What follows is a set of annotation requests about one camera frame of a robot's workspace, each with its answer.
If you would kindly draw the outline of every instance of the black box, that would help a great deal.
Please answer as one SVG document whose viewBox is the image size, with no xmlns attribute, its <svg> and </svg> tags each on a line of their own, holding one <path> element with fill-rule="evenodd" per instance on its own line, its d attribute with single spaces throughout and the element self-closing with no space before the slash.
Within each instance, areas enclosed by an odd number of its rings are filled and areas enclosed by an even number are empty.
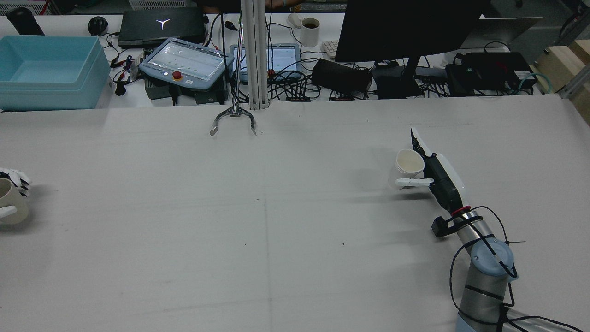
<svg viewBox="0 0 590 332">
<path fill-rule="evenodd" d="M 462 65 L 475 71 L 477 79 L 473 87 L 476 90 L 505 90 L 506 84 L 511 89 L 518 89 L 520 82 L 533 72 L 517 52 L 467 53 L 462 58 Z M 535 83 L 537 78 L 529 76 L 521 88 L 530 89 Z"/>
</svg>

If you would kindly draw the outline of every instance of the laptop logo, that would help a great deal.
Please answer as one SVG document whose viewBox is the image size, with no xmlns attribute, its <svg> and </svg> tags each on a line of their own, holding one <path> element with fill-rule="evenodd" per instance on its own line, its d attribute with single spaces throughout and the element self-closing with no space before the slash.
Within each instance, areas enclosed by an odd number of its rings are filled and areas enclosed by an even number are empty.
<svg viewBox="0 0 590 332">
<path fill-rule="evenodd" d="M 162 30 L 164 30 L 164 23 L 170 21 L 170 19 L 167 19 L 166 21 L 158 21 L 156 20 L 156 22 L 160 22 L 160 24 L 162 24 Z"/>
</svg>

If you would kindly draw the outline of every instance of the keyboard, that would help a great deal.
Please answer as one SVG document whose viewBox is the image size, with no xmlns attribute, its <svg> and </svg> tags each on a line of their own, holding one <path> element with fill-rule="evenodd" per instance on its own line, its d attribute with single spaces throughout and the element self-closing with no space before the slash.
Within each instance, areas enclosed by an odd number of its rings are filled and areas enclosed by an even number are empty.
<svg viewBox="0 0 590 332">
<path fill-rule="evenodd" d="M 336 50 L 338 49 L 338 40 L 323 41 L 322 49 L 326 51 L 326 54 L 331 59 L 334 59 L 336 57 Z"/>
</svg>

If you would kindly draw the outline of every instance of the power adapter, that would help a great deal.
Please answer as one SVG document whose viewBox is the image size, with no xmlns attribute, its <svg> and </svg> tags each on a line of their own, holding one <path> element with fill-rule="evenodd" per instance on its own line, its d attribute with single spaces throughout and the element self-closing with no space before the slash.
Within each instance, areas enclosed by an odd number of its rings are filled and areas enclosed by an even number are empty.
<svg viewBox="0 0 590 332">
<path fill-rule="evenodd" d="M 324 59 L 319 59 L 312 70 L 313 84 L 345 95 L 364 96 L 372 79 L 368 69 L 354 69 Z"/>
</svg>

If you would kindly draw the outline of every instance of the white table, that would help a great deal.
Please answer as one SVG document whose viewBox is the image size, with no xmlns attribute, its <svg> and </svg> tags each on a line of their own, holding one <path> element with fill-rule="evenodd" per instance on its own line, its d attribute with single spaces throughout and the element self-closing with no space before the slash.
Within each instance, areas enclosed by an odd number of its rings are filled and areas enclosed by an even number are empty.
<svg viewBox="0 0 590 332">
<path fill-rule="evenodd" d="M 389 188 L 416 126 L 503 219 L 516 309 L 590 327 L 590 129 L 557 95 L 0 113 L 34 181 L 2 331 L 454 331 L 444 215 Z M 489 225 L 500 228 L 489 214 Z M 457 298 L 467 255 L 455 267 Z"/>
</svg>

